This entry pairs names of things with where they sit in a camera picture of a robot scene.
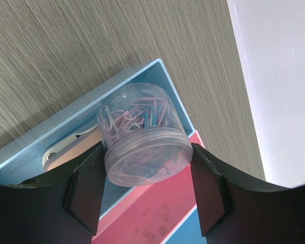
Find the clear jar of paperclips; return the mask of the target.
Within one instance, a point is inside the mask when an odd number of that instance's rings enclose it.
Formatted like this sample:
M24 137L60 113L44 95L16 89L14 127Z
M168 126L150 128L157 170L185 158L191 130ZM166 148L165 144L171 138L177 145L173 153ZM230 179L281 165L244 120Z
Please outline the clear jar of paperclips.
M193 157L175 107L157 85L124 85L102 101L97 119L107 176L116 185L154 184L182 171Z

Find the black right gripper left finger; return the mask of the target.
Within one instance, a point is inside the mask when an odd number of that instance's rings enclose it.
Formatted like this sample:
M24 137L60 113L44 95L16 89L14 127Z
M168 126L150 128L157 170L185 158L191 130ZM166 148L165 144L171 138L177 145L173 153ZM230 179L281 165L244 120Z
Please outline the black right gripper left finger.
M18 185L0 185L0 243L91 243L106 180L97 143Z

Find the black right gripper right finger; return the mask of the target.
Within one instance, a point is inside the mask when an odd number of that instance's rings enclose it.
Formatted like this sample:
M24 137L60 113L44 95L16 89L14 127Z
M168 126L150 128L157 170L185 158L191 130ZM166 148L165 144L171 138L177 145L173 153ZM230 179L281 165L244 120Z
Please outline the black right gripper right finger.
M208 243L305 243L305 185L255 178L193 144L191 174Z

